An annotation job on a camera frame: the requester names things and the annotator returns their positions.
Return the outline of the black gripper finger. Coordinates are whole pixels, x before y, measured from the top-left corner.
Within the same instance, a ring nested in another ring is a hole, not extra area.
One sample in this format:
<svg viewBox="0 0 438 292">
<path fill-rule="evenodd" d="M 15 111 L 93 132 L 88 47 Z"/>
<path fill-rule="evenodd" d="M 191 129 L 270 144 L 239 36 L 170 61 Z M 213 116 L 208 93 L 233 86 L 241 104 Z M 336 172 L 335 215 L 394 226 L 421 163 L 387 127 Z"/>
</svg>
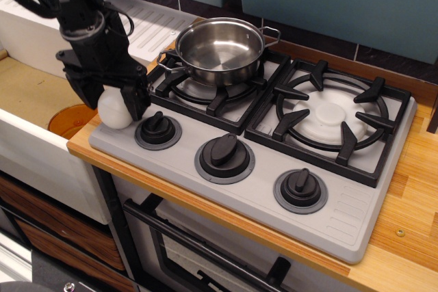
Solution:
<svg viewBox="0 0 438 292">
<path fill-rule="evenodd" d="M 120 93 L 132 120 L 139 121 L 151 104 L 147 87 L 141 83 L 128 84 L 120 89 Z"/>
<path fill-rule="evenodd" d="M 99 98 L 104 92 L 102 83 L 96 82 L 88 77 L 74 77 L 69 73 L 66 73 L 66 78 L 73 91 L 87 107 L 91 109 L 98 107 Z"/>
</svg>

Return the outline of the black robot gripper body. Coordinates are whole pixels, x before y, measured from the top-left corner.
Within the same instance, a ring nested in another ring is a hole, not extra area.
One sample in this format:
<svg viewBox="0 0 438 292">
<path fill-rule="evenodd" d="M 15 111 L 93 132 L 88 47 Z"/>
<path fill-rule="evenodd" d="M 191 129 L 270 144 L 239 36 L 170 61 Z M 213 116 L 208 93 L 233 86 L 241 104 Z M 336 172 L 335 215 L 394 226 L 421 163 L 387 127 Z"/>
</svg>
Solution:
<svg viewBox="0 0 438 292">
<path fill-rule="evenodd" d="M 84 28 L 60 28 L 71 50 L 58 53 L 75 91 L 102 90 L 104 85 L 148 89 L 146 68 L 128 53 L 129 41 L 117 14 L 99 14 Z"/>
</svg>

